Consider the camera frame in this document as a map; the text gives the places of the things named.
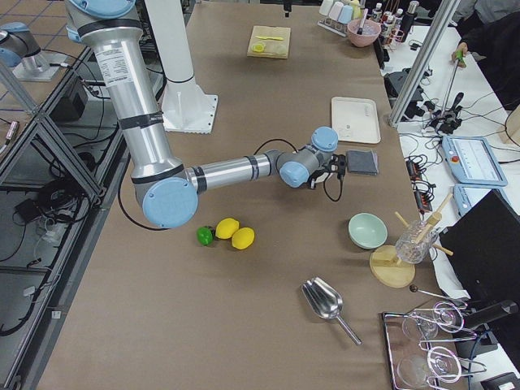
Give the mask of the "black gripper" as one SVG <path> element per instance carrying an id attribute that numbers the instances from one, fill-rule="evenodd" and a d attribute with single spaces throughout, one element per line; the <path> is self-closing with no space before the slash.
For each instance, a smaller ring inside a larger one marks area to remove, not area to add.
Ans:
<path id="1" fill-rule="evenodd" d="M 330 172 L 332 176 L 342 182 L 346 173 L 346 155 L 345 154 L 333 154 L 330 161 L 323 167 L 320 167 L 317 171 L 310 175 L 309 188 L 315 189 L 316 183 L 314 179 L 323 172 Z"/>

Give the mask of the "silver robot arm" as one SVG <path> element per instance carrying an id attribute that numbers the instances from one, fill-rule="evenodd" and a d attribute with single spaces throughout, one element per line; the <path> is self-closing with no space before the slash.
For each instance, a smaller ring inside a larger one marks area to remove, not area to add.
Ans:
<path id="1" fill-rule="evenodd" d="M 132 182 L 145 217 L 159 228 L 177 228 L 195 214 L 206 190 L 278 175 L 296 188 L 326 168 L 338 144 L 329 127 L 317 128 L 294 152 L 271 150 L 228 161 L 186 167 L 172 152 L 172 130 L 208 133 L 218 98 L 197 84 L 181 5 L 145 4 L 166 88 L 155 97 L 141 54 L 141 22 L 133 1 L 69 1 L 67 32 L 95 54 L 133 161 Z"/>
<path id="2" fill-rule="evenodd" d="M 41 47 L 22 22 L 1 26 L 1 62 L 8 67 L 19 65 L 23 59 L 39 54 Z"/>

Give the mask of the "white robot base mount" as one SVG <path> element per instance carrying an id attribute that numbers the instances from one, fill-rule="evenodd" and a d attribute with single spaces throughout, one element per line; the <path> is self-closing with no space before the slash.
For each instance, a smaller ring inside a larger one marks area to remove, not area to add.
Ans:
<path id="1" fill-rule="evenodd" d="M 204 93 L 196 82 L 180 2 L 150 0 L 145 7 L 167 79 L 161 102 L 165 129 L 210 133 L 218 97 Z"/>

